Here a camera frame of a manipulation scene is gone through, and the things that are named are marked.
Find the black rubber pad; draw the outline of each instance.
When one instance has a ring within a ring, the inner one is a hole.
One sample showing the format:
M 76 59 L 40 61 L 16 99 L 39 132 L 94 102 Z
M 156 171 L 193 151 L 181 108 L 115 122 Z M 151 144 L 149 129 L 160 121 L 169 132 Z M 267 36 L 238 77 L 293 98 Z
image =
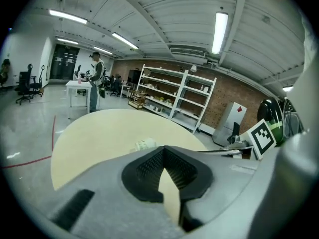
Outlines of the black rubber pad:
M 158 189 L 164 168 L 179 189 L 180 222 L 187 221 L 198 227 L 200 222 L 185 215 L 188 213 L 185 203 L 200 198 L 212 184 L 212 171 L 204 163 L 169 146 L 162 146 L 129 163 L 122 172 L 122 182 L 137 199 L 162 203 L 163 194 Z
M 93 196 L 94 192 L 87 189 L 77 192 L 52 221 L 59 227 L 70 231 Z

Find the red floor line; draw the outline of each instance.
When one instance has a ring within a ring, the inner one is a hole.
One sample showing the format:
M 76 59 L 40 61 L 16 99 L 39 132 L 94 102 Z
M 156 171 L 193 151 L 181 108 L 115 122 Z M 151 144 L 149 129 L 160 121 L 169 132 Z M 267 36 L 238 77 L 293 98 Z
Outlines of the red floor line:
M 39 161 L 45 160 L 45 159 L 50 158 L 50 157 L 51 157 L 51 156 L 43 157 L 43 158 L 40 158 L 40 159 L 37 159 L 37 160 L 34 160 L 34 161 L 30 161 L 30 162 L 22 163 L 22 164 L 18 164 L 18 165 L 5 166 L 5 167 L 1 167 L 0 169 L 7 169 L 7 168 L 18 167 L 18 166 L 29 165 L 29 164 L 32 164 L 32 163 L 36 163 L 36 162 L 39 162 Z
M 54 143 L 54 126 L 55 126 L 55 118 L 56 116 L 54 115 L 54 119 L 53 119 L 53 127 L 52 127 L 52 151 L 53 151 L 53 143 Z M 32 163 L 36 163 L 36 162 L 39 162 L 39 161 L 42 161 L 42 160 L 45 160 L 47 158 L 50 158 L 51 156 L 48 156 L 48 157 L 43 157 L 43 158 L 40 158 L 40 159 L 37 159 L 37 160 L 34 160 L 34 161 L 30 161 L 30 162 L 27 162 L 27 163 L 22 163 L 22 164 L 18 164 L 18 165 L 10 165 L 10 166 L 5 166 L 5 167 L 0 167 L 0 169 L 7 169 L 7 168 L 13 168 L 13 167 L 18 167 L 18 166 L 24 166 L 24 165 L 29 165 L 29 164 L 32 164 Z
M 54 120 L 53 120 L 53 127 L 52 127 L 52 141 L 51 141 L 51 143 L 52 143 L 52 151 L 53 151 L 53 143 L 54 143 L 54 126 L 55 126 L 55 118 L 56 118 L 56 116 L 54 115 Z

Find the white appliance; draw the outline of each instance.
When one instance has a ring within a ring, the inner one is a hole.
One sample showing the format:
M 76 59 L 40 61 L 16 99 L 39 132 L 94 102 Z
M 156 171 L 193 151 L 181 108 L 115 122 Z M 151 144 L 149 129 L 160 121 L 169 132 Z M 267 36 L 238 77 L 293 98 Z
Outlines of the white appliance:
M 229 103 L 226 110 L 212 135 L 214 143 L 226 147 L 227 138 L 233 133 L 234 122 L 240 125 L 244 118 L 247 108 L 238 103 Z

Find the white shelf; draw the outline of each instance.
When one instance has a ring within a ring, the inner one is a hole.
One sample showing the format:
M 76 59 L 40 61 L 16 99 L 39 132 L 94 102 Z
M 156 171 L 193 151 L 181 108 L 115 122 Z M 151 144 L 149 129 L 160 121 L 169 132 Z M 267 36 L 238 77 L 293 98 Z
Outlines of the white shelf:
M 162 116 L 162 117 L 166 118 L 166 119 L 168 119 L 168 118 L 169 118 L 169 116 L 168 116 L 167 114 L 157 112 L 157 111 L 155 111 L 155 110 L 151 109 L 149 106 L 143 105 L 143 107 L 144 107 L 145 109 L 150 110 L 151 112 L 153 112 L 153 113 L 155 113 L 155 114 L 157 114 L 157 115 L 160 115 L 160 116 Z
M 188 128 L 190 130 L 193 130 L 193 131 L 195 130 L 195 126 L 190 125 L 187 122 L 184 122 L 184 121 L 182 121 L 180 119 L 172 118 L 171 121 L 173 121 L 173 122 L 175 122 L 175 123 L 177 123 L 177 124 L 179 124 L 181 126 L 184 126 L 184 127 Z
M 165 94 L 165 95 L 169 95 L 169 96 L 171 96 L 171 97 L 176 97 L 176 96 L 174 96 L 174 95 L 171 94 L 171 93 L 167 93 L 167 92 L 162 91 L 162 90 L 157 90 L 157 89 L 155 89 L 155 88 L 151 88 L 151 87 L 148 87 L 148 86 L 145 86 L 145 85 L 142 85 L 142 84 L 139 84 L 139 86 L 144 87 L 144 88 L 147 88 L 147 89 L 150 89 L 150 90 L 154 90 L 154 91 L 157 91 L 157 92 L 161 92 L 161 93 L 163 93 L 163 94 Z
M 204 105 L 195 103 L 195 102 L 193 102 L 193 101 L 191 101 L 191 100 L 188 100 L 188 99 L 186 99 L 186 98 L 179 98 L 179 99 L 184 100 L 184 101 L 186 101 L 186 102 L 189 102 L 189 103 L 191 103 L 191 104 L 193 104 L 193 105 L 200 106 L 200 107 L 202 107 L 202 108 L 205 107 Z
M 194 88 L 191 88 L 191 87 L 188 87 L 188 86 L 184 86 L 185 89 L 189 90 L 189 91 L 192 91 L 194 93 L 198 93 L 200 95 L 203 95 L 203 96 L 209 96 L 209 93 L 208 92 L 204 92 L 202 90 L 198 90 L 198 89 L 194 89 Z
M 192 74 L 188 74 L 187 75 L 187 79 L 191 80 L 191 81 L 194 81 L 194 82 L 198 82 L 198 83 L 204 84 L 204 85 L 209 85 L 209 86 L 212 86 L 214 84 L 214 82 L 215 82 L 215 81 L 212 81 L 212 80 L 209 80 L 209 79 L 206 79 L 206 78 L 203 78 L 203 77 L 199 77 L 199 76 L 196 76 L 196 75 L 192 75 Z
M 168 80 L 162 80 L 162 79 L 158 79 L 158 78 L 154 78 L 154 77 L 150 77 L 150 76 L 142 76 L 142 79 L 150 79 L 152 81 L 162 82 L 162 83 L 174 86 L 174 87 L 178 87 L 178 88 L 180 87 L 180 84 L 178 84 L 178 83 L 170 82 Z
M 172 70 L 156 68 L 156 67 L 149 67 L 149 66 L 144 66 L 144 68 L 148 69 L 150 72 L 153 72 L 153 73 L 166 74 L 166 75 L 175 76 L 175 77 L 179 77 L 179 78 L 183 78 L 183 76 L 184 76 L 184 73 L 176 72 L 176 71 L 172 71 Z
M 156 76 L 156 78 L 153 78 L 150 75 L 148 75 L 148 73 L 158 73 L 158 75 Z M 180 82 L 180 83 L 175 83 L 175 82 L 170 82 L 168 80 L 163 80 L 163 79 L 161 79 L 160 74 L 174 76 L 174 77 L 176 77 L 176 79 L 179 78 L 180 81 L 176 80 L 176 82 Z M 147 80 L 154 81 L 154 82 L 164 83 L 164 84 L 167 84 L 168 86 L 174 86 L 174 87 L 178 88 L 176 90 L 176 95 L 173 95 L 171 93 L 167 93 L 163 90 L 157 90 L 154 87 L 152 88 L 152 87 L 148 87 L 146 85 L 142 85 L 141 84 L 142 79 L 147 79 Z M 199 125 L 200 125 L 200 121 L 202 120 L 203 115 L 205 113 L 205 110 L 208 106 L 208 102 L 209 102 L 211 95 L 213 93 L 213 90 L 214 90 L 214 87 L 216 84 L 216 80 L 217 80 L 216 78 L 214 80 L 209 80 L 209 79 L 199 77 L 196 75 L 191 75 L 191 74 L 189 74 L 188 70 L 184 70 L 184 72 L 178 72 L 178 71 L 172 71 L 172 70 L 167 70 L 167 69 L 163 69 L 163 68 L 148 67 L 144 64 L 141 75 L 140 75 L 137 90 L 140 91 L 140 88 L 143 87 L 143 88 L 145 88 L 145 89 L 143 89 L 143 91 L 146 91 L 146 89 L 150 89 L 150 90 L 154 90 L 154 91 L 158 92 L 159 96 L 167 95 L 167 96 L 174 97 L 175 98 L 174 103 L 172 104 L 172 106 L 169 106 L 166 103 L 161 102 L 158 99 L 155 99 L 155 98 L 151 99 L 148 96 L 148 97 L 146 97 L 146 99 L 152 101 L 152 103 L 150 103 L 148 101 L 146 104 L 143 105 L 143 107 L 145 109 L 151 111 L 152 113 L 160 115 L 168 120 L 171 120 L 171 121 L 181 125 L 182 127 L 187 128 L 192 133 L 195 133 L 197 127 L 199 127 Z M 207 93 L 207 92 L 204 92 L 200 89 L 196 89 L 196 88 L 192 88 L 192 87 L 187 86 L 188 85 L 187 82 L 189 82 L 189 81 L 194 81 L 194 82 L 200 83 L 200 85 L 209 86 L 209 92 Z M 199 95 L 205 97 L 205 104 L 202 105 L 202 104 L 199 104 L 199 103 L 196 103 L 194 101 L 191 101 L 191 100 L 184 98 L 184 94 L 186 93 L 186 91 L 191 91 L 191 92 L 194 92 L 196 94 L 199 94 Z M 191 103 L 191 104 L 196 105 L 198 107 L 201 107 L 202 109 L 201 109 L 201 113 L 199 114 L 199 117 L 194 115 L 192 112 L 189 112 L 189 111 L 183 110 L 180 107 L 177 107 L 180 104 L 179 101 L 180 102 L 188 102 L 188 103 Z M 166 107 L 170 108 L 170 113 L 166 114 L 166 113 L 156 112 L 153 109 L 151 109 L 149 105 L 163 106 L 166 112 L 168 112 L 168 110 L 166 110 Z
M 197 117 L 197 116 L 195 116 L 194 114 L 190 113 L 189 111 L 185 111 L 185 110 L 183 110 L 183 109 L 181 109 L 181 108 L 176 108 L 176 111 L 178 111 L 178 112 L 180 112 L 180 113 L 182 113 L 182 114 L 185 114 L 185 115 L 187 115 L 187 116 L 190 116 L 190 117 L 192 117 L 192 118 L 194 118 L 194 119 L 196 119 L 196 120 L 199 119 L 199 117 Z
M 170 105 L 168 105 L 168 104 L 166 104 L 166 103 L 164 103 L 164 102 L 161 102 L 161 101 L 159 101 L 159 100 L 157 100 L 157 99 L 152 99 L 152 98 L 150 98 L 150 97 L 146 97 L 146 99 L 151 100 L 151 101 L 153 101 L 153 102 L 155 102 L 155 103 L 158 103 L 158 104 L 160 104 L 160 105 L 162 105 L 162 106 L 166 106 L 166 107 L 172 109 L 172 106 L 170 106 Z

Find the white wall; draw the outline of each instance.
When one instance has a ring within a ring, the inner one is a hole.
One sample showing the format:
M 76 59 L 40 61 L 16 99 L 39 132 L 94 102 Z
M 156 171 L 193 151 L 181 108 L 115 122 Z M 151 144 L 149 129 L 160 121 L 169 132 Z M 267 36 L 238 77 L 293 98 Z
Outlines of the white wall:
M 53 47 L 53 28 L 50 25 L 14 28 L 4 41 L 0 61 L 8 58 L 11 71 L 4 86 L 15 86 L 21 71 L 27 71 L 28 64 L 33 65 L 32 76 L 40 75 L 41 65 L 47 65 Z
M 50 38 L 49 36 L 46 38 L 45 43 L 44 43 L 44 47 L 42 50 L 42 55 L 41 55 L 41 60 L 40 60 L 40 68 L 39 68 L 39 75 L 41 74 L 42 71 L 42 65 L 44 65 L 44 70 L 42 73 L 42 85 L 45 86 L 49 83 L 49 79 L 46 80 L 46 73 L 48 70 L 48 66 L 51 66 L 50 63 L 50 59 L 51 58 L 51 54 L 54 52 L 54 48 L 55 48 L 55 40 Z
M 92 55 L 92 51 L 88 51 L 85 49 L 80 49 L 78 57 L 76 59 L 76 63 L 75 63 L 75 67 L 74 70 L 78 69 L 78 66 L 81 65 L 81 72 L 85 73 L 86 71 L 92 71 L 92 66 L 91 64 L 93 64 L 92 58 L 90 58 L 89 56 Z M 105 56 L 101 56 L 101 59 L 104 61 L 105 67 L 106 68 L 110 68 L 113 60 L 105 57 Z M 106 71 L 106 75 L 109 75 L 111 72 L 111 70 Z

